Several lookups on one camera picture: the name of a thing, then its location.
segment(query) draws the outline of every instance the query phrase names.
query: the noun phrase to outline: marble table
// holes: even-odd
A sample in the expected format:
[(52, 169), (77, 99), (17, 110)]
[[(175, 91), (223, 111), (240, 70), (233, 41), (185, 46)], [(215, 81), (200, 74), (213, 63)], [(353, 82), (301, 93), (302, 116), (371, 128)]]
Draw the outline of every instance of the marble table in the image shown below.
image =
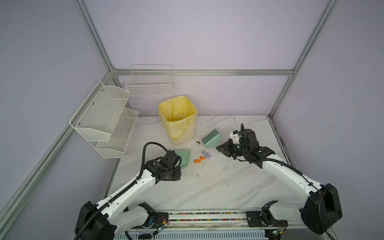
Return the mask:
[[(265, 115), (198, 116), (195, 137), (181, 145), (170, 142), (159, 117), (138, 117), (125, 155), (121, 158), (109, 192), (115, 192), (140, 171), (142, 148), (147, 142), (158, 142), (167, 149), (190, 149), (188, 166), (182, 169), (181, 180), (162, 181), (141, 194), (131, 205), (147, 202), (155, 210), (219, 210), (262, 207), (271, 200), (282, 203), (301, 202), (282, 181), (255, 164), (239, 162), (215, 149), (206, 149), (196, 141), (216, 128), (222, 135), (220, 144), (229, 132), (240, 130), (240, 124), (256, 133), (260, 146), (267, 146), (285, 160)], [(207, 150), (212, 157), (201, 163), (194, 159)], [(165, 154), (156, 145), (149, 145), (146, 161)]]

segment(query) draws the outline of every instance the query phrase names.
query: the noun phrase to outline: yellow trash bin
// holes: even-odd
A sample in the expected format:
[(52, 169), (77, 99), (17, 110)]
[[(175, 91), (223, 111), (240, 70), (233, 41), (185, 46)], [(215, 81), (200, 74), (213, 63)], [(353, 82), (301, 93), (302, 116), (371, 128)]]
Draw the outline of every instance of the yellow trash bin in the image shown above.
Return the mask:
[(197, 109), (184, 96), (171, 98), (159, 104), (159, 117), (170, 141), (180, 145), (195, 136)]

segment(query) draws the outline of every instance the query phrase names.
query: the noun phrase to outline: cable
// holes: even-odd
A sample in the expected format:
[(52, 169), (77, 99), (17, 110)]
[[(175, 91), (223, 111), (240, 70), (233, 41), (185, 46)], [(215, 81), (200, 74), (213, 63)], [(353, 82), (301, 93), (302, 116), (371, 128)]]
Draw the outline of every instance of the cable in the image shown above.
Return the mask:
[(331, 240), (335, 240), (335, 238), (334, 238), (329, 232), (327, 232), (327, 231), (325, 231), (325, 232), (327, 233), (328, 237), (329, 237)]
[(315, 187), (315, 186), (313, 185), (312, 182), (308, 181), (308, 179), (305, 178), (305, 177), (303, 176), (302, 172), (300, 172), (300, 171), (297, 170), (296, 168), (294, 168), (294, 167), (292, 167), (292, 166), (286, 164), (286, 163), (283, 162), (283, 161), (279, 161), (279, 160), (272, 159), (272, 158), (261, 158), (261, 159), (256, 159), (256, 160), (250, 160), (249, 162), (250, 162), (250, 163), (257, 163), (257, 162), (265, 162), (265, 161), (275, 162), (275, 163), (278, 163), (278, 164), (280, 164), (280, 165), (282, 165), (282, 166), (285, 166), (285, 167), (291, 169), (291, 170), (294, 171), (295, 173), (297, 173), (297, 174), (299, 174), (300, 176), (302, 176), (302, 177), (309, 183), (309, 186), (312, 186), (312, 187), (314, 187), (317, 191), (320, 191), (317, 187)]
[(180, 165), (181, 165), (181, 158), (179, 159), (179, 164), (176, 166), (176, 167), (180, 167)]
[(163, 218), (167, 218), (168, 216), (167, 215), (165, 215), (165, 216), (162, 216), (161, 218), (158, 218), (158, 219), (155, 219), (155, 221), (160, 221), (160, 220), (162, 220)]
[(285, 226), (285, 221), (284, 220), (281, 220), (281, 227), (283, 227), (282, 231), (285, 231), (287, 229), (287, 227)]
[(139, 180), (143, 174), (143, 171), (144, 171), (144, 164), (145, 164), (145, 152), (146, 152), (146, 149), (147, 149), (147, 146), (150, 145), (150, 144), (155, 144), (155, 145), (158, 145), (160, 147), (162, 147), (166, 152), (168, 152), (168, 150), (163, 146), (161, 145), (160, 143), (157, 143), (157, 142), (147, 142), (145, 145), (144, 145), (144, 148), (143, 148), (143, 154), (142, 154), (142, 159), (141, 159), (141, 168), (140, 168), (140, 173), (139, 175), (137, 176), (136, 180), (133, 180), (131, 184), (129, 184), (126, 188), (124, 188), (123, 190), (121, 190), (118, 194), (116, 194), (113, 198), (109, 199), (108, 202), (106, 202), (103, 206), (101, 206), (98, 210), (96, 210), (96, 212), (94, 212), (89, 218), (88, 220), (83, 224), (83, 226), (78, 230), (77, 234), (76, 234), (76, 237), (74, 238), (74, 240), (79, 240), (81, 235), (83, 234), (83, 232), (85, 231), (85, 229), (87, 228), (87, 226), (89, 225), (89, 223), (101, 212), (104, 210), (104, 208), (106, 207), (109, 207), (109, 204), (112, 203), (113, 201), (115, 201), (118, 197), (120, 197), (122, 194), (124, 194), (126, 191), (128, 191), (133, 185), (135, 185), (137, 183), (137, 180)]
[(128, 231), (125, 231), (125, 235), (127, 236), (128, 240), (133, 240), (133, 239), (129, 236)]
[(104, 208), (106, 207), (109, 207), (109, 203), (106, 202), (103, 206), (101, 206), (96, 212), (94, 212), (89, 218), (88, 220), (83, 224), (83, 226), (81, 227), (81, 229), (78, 230), (77, 234), (76, 234), (76, 237), (74, 238), (74, 240), (79, 240), (81, 235), (83, 234), (84, 230), (87, 228), (87, 226), (89, 225), (89, 223), (96, 217), (96, 215), (98, 215)]
[(152, 239), (153, 234), (151, 233), (143, 233), (138, 236), (138, 239)]
[(142, 156), (142, 159), (141, 159), (141, 168), (140, 168), (140, 173), (139, 173), (139, 175), (136, 178), (137, 180), (139, 180), (141, 178), (141, 176), (143, 175), (144, 164), (145, 164), (145, 151), (146, 151), (147, 146), (150, 145), (150, 144), (158, 145), (158, 146), (162, 147), (166, 152), (168, 152), (168, 150), (163, 145), (161, 145), (160, 143), (157, 143), (157, 142), (147, 142), (144, 145), (144, 148), (143, 148), (143, 156)]

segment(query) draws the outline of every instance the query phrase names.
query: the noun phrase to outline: wall-mounted shelf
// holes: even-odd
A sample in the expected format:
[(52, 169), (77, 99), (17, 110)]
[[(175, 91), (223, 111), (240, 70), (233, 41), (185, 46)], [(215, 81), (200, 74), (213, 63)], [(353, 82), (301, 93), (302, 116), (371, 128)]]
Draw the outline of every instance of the wall-mounted shelf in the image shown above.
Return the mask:
[(126, 108), (129, 91), (116, 87), (100, 88), (79, 116), (79, 111), (70, 120), (70, 125), (96, 149), (103, 158), (121, 158), (128, 146), (139, 112)]
[(95, 147), (103, 158), (121, 158), (124, 155), (138, 115), (137, 111), (123, 108), (109, 141), (98, 142)]
[(174, 77), (172, 65), (131, 65), (131, 75), (125, 88), (130, 96), (169, 96)]

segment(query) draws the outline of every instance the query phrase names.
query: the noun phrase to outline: black motor joint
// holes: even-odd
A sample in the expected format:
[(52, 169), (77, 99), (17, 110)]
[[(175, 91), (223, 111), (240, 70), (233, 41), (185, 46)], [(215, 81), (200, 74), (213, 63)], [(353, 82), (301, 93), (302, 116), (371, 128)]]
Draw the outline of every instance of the black motor joint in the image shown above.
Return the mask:
[(180, 156), (175, 151), (168, 151), (164, 157), (147, 161), (144, 168), (152, 173), (152, 176), (156, 178), (156, 183), (159, 181), (177, 181), (181, 177), (180, 164)]
[[(255, 132), (248, 128), (244, 129), (244, 124), (241, 124), (240, 131), (236, 130), (233, 132), (233, 134), (237, 133), (240, 137), (239, 144), (235, 144), (232, 139), (228, 139), (227, 142), (217, 146), (216, 149), (227, 157), (232, 157), (233, 159), (244, 156), (245, 160), (249, 163), (275, 154), (275, 152), (268, 147), (260, 147)], [(262, 162), (256, 162), (256, 165), (262, 168)]]

